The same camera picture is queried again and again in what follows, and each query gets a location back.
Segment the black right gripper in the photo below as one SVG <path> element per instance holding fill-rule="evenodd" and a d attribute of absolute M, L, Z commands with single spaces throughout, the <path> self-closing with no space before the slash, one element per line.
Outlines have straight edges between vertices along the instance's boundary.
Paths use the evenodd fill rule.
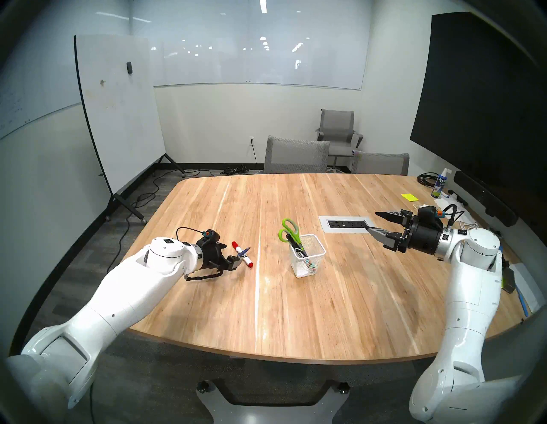
<path fill-rule="evenodd" d="M 414 249 L 431 256 L 435 255 L 444 230 L 441 219 L 412 218 L 412 212 L 407 210 L 375 212 L 375 215 L 398 225 L 408 225 L 404 234 L 366 227 L 367 232 L 381 242 L 384 248 L 401 253 Z"/>

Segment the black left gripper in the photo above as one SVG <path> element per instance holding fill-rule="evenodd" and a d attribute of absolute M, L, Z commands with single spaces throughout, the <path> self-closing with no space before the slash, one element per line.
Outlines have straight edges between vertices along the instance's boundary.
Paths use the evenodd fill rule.
<path fill-rule="evenodd" d="M 197 246 L 201 249 L 201 267 L 202 269 L 217 269 L 219 271 L 234 271 L 243 261 L 241 256 L 228 255 L 224 257 L 223 249 L 226 244 L 212 241 L 198 241 Z"/>

